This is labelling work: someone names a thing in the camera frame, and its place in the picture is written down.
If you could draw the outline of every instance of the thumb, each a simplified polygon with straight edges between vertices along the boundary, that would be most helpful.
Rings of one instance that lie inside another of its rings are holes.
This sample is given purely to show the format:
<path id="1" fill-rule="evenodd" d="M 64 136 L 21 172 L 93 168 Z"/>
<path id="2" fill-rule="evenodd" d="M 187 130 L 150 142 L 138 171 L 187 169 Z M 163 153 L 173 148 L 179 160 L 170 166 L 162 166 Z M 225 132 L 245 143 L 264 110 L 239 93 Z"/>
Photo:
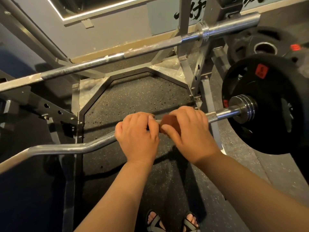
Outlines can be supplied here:
<path id="1" fill-rule="evenodd" d="M 182 144 L 181 137 L 179 133 L 170 125 L 162 125 L 161 129 L 163 129 L 167 135 L 174 141 L 176 146 L 180 146 Z"/>

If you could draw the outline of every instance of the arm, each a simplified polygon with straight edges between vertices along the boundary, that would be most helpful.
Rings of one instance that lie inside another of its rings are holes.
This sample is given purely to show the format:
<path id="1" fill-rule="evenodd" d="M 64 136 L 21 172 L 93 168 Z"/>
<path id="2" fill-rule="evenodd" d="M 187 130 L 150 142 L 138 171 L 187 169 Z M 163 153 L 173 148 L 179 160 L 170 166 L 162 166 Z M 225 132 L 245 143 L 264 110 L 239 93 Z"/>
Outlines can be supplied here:
<path id="1" fill-rule="evenodd" d="M 159 125 L 148 113 L 131 114 L 117 124 L 115 136 L 128 162 L 75 232 L 134 231 L 141 195 L 157 153 L 158 133 Z"/>
<path id="2" fill-rule="evenodd" d="M 183 156 L 218 187 L 251 231 L 309 231 L 309 208 L 222 154 L 202 111 L 180 107 L 170 114 L 177 117 L 181 136 L 169 125 L 162 129 Z"/>

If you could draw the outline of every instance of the black weight plate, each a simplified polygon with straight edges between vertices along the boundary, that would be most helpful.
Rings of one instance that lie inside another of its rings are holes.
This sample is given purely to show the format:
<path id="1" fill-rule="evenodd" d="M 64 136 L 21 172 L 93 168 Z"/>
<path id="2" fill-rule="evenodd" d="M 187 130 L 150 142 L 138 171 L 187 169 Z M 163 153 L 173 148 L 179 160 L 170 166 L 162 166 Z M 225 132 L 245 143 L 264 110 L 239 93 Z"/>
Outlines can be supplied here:
<path id="1" fill-rule="evenodd" d="M 253 27 L 233 37 L 227 50 L 227 58 L 232 65 L 240 59 L 257 53 L 272 53 L 285 56 L 297 45 L 297 39 L 290 33 L 274 27 Z"/>
<path id="2" fill-rule="evenodd" d="M 255 99 L 258 111 L 245 124 L 228 120 L 250 147 L 284 154 L 309 143 L 309 78 L 291 60 L 256 54 L 236 62 L 223 81 L 223 104 L 240 94 Z"/>

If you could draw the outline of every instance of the right hand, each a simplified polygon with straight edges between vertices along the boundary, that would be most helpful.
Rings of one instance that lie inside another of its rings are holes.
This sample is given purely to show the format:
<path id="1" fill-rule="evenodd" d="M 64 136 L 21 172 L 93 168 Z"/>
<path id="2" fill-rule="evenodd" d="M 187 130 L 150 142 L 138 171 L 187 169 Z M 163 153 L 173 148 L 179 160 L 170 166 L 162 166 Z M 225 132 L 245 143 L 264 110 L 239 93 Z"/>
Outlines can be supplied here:
<path id="1" fill-rule="evenodd" d="M 181 136 L 170 125 L 162 125 L 162 129 L 170 136 L 182 155 L 192 164 L 214 154 L 220 154 L 214 138 L 208 129 L 208 118 L 200 110 L 182 106 L 170 115 L 176 116 L 181 129 Z"/>

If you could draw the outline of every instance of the left hand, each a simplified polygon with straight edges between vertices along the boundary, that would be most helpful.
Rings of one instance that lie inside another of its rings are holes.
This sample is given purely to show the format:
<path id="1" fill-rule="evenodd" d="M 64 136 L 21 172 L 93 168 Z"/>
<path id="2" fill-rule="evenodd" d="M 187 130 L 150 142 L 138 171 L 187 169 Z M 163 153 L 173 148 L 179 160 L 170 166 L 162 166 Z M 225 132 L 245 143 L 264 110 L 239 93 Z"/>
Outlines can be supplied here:
<path id="1" fill-rule="evenodd" d="M 127 115 L 116 125 L 115 137 L 128 162 L 141 161 L 153 165 L 159 145 L 159 124 L 152 114 L 138 112 Z"/>

